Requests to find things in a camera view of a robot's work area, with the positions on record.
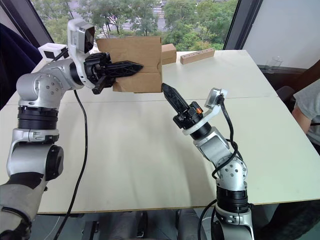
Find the window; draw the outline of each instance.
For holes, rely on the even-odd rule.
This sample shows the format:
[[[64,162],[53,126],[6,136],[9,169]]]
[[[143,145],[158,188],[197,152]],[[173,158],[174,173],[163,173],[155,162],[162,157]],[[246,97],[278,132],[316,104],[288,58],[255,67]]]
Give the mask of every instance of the window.
[[[31,0],[55,43],[82,17],[96,38],[162,36],[177,51],[223,49],[238,0]]]

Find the black cable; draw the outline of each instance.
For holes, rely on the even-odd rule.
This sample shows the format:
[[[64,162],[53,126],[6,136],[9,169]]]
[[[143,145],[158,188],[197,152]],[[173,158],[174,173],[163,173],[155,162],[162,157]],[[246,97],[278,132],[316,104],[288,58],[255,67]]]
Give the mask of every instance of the black cable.
[[[219,99],[218,99],[218,103],[221,106],[221,110],[222,113],[225,117],[225,120],[228,123],[229,129],[230,129],[230,139],[227,139],[228,142],[230,142],[231,146],[233,147],[233,153],[232,155],[228,158],[227,161],[225,161],[223,164],[221,164],[220,166],[216,167],[215,170],[212,172],[212,177],[214,179],[217,179],[217,177],[215,176],[215,174],[221,170],[224,166],[226,166],[227,164],[229,164],[231,162],[231,160],[238,155],[241,160],[243,161],[243,158],[240,154],[240,152],[238,151],[238,145],[237,143],[234,141],[234,127],[232,125],[231,119],[229,117],[229,114],[227,112],[226,106],[225,106],[225,98],[223,95],[220,95]],[[198,227],[197,227],[197,236],[198,236],[198,240],[201,240],[201,225],[202,225],[202,219],[204,218],[207,210],[214,204],[216,203],[217,200],[213,200],[212,202],[210,202],[202,211],[199,222],[198,222]],[[211,215],[211,221],[213,221],[213,217],[215,216],[215,212],[216,212],[216,208],[213,209],[212,215]]]
[[[206,212],[208,211],[208,209],[217,202],[217,199],[213,200],[212,202],[210,202],[202,211],[199,221],[198,221],[198,227],[197,227],[197,235],[198,235],[198,240],[201,240],[201,226],[202,226],[202,220],[204,219],[204,216],[206,214]]]
[[[68,48],[65,48],[62,52],[60,52],[51,62],[59,60],[63,55],[68,52]]]
[[[210,227],[211,227],[211,239],[215,239],[214,235],[213,235],[214,232],[212,231],[212,224],[214,223],[215,214],[216,214],[216,206],[213,207],[212,214],[211,214],[211,224],[210,224]]]
[[[232,155],[228,158],[227,161],[225,161],[225,162],[224,162],[223,164],[221,164],[220,166],[216,167],[215,170],[212,172],[212,177],[213,177],[214,179],[217,179],[217,177],[215,176],[215,174],[216,174],[219,170],[221,170],[223,167],[225,167],[226,165],[228,165],[236,155],[238,155],[238,156],[241,158],[241,160],[243,161],[243,158],[242,158],[240,152],[238,151],[238,145],[237,145],[237,143],[234,141],[234,127],[233,127],[233,125],[232,125],[231,119],[230,119],[229,114],[228,114],[228,112],[227,112],[227,109],[226,109],[226,106],[225,106],[225,98],[223,97],[223,95],[220,96],[220,98],[219,98],[219,100],[218,100],[218,103],[220,104],[222,113],[223,113],[223,115],[224,115],[224,117],[225,117],[226,122],[228,123],[229,129],[230,129],[230,139],[228,139],[228,140],[229,140],[228,142],[230,142],[230,144],[231,144],[231,146],[233,147],[234,151],[233,151]]]
[[[72,207],[74,205],[74,202],[75,202],[75,199],[76,199],[78,187],[79,187],[82,175],[84,174],[84,171],[85,171],[85,168],[86,168],[86,163],[87,163],[87,155],[88,155],[88,122],[87,122],[87,114],[86,114],[86,110],[85,110],[84,106],[82,105],[82,103],[81,103],[81,101],[80,101],[80,99],[78,97],[77,91],[74,90],[73,92],[74,92],[76,100],[78,101],[78,103],[79,103],[79,105],[81,107],[83,115],[84,115],[84,137],[85,137],[84,160],[83,160],[83,164],[82,164],[80,175],[79,175],[78,180],[76,181],[76,184],[75,184],[75,188],[74,188],[74,191],[73,191],[73,195],[72,195],[72,199],[71,199],[71,202],[70,202],[70,205],[69,205],[69,209],[66,212],[66,214],[64,216],[64,219],[63,219],[58,231],[56,232],[53,240],[57,240],[58,239],[62,229],[64,228],[64,226],[66,224],[66,221],[67,221],[68,217],[70,216],[71,209],[72,209]]]
[[[238,154],[238,157],[239,157],[241,160],[243,160],[243,157],[242,157],[242,155],[240,154],[239,150],[238,150],[237,154]]]

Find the white table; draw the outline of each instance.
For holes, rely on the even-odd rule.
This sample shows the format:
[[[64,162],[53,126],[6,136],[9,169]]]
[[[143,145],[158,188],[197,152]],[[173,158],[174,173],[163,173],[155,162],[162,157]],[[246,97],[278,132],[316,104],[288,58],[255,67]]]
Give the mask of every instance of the white table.
[[[262,75],[256,80],[267,81]],[[174,86],[174,81],[171,78],[164,82]],[[201,106],[214,86],[212,80],[212,86],[199,93],[203,96],[197,100]],[[275,93],[256,94],[260,97],[225,101],[234,139],[248,166],[249,202],[320,199],[319,155]],[[184,136],[172,121],[175,112],[168,102],[88,101],[84,107],[88,116],[88,161],[72,212],[198,207],[215,198],[213,166],[202,158],[192,138]],[[16,105],[8,104],[0,111],[1,183],[8,180],[6,159],[16,117]],[[210,123],[229,137],[222,113]],[[77,103],[61,104],[58,128],[60,139],[56,144],[64,149],[64,170],[48,183],[40,213],[67,211],[83,162],[84,119]]]
[[[245,50],[215,51],[214,57],[182,65],[177,62],[162,67],[164,83],[179,90],[186,100],[206,99],[209,89],[228,90],[227,98],[277,97],[277,93]],[[162,93],[114,92],[105,88],[100,95],[93,95],[89,88],[78,91],[84,103],[165,101]],[[19,95],[15,93],[7,105],[16,105]],[[62,103],[76,103],[72,91],[66,92]]]

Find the glass cup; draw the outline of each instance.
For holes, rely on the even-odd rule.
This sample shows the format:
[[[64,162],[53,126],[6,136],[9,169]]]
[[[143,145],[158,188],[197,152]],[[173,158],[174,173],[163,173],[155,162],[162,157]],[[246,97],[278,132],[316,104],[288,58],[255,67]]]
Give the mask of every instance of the glass cup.
[[[280,65],[282,64],[283,60],[280,56],[273,56],[272,59],[270,59],[266,63],[266,70],[268,73],[274,73],[274,70],[278,69]]]

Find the person's arm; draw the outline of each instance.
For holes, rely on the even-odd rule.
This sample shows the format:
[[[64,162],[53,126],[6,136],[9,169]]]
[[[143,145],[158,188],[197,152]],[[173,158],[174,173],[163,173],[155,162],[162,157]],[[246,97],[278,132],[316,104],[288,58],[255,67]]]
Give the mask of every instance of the person's arm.
[[[306,134],[310,128],[311,120],[302,113],[298,105],[293,109],[292,115]]]

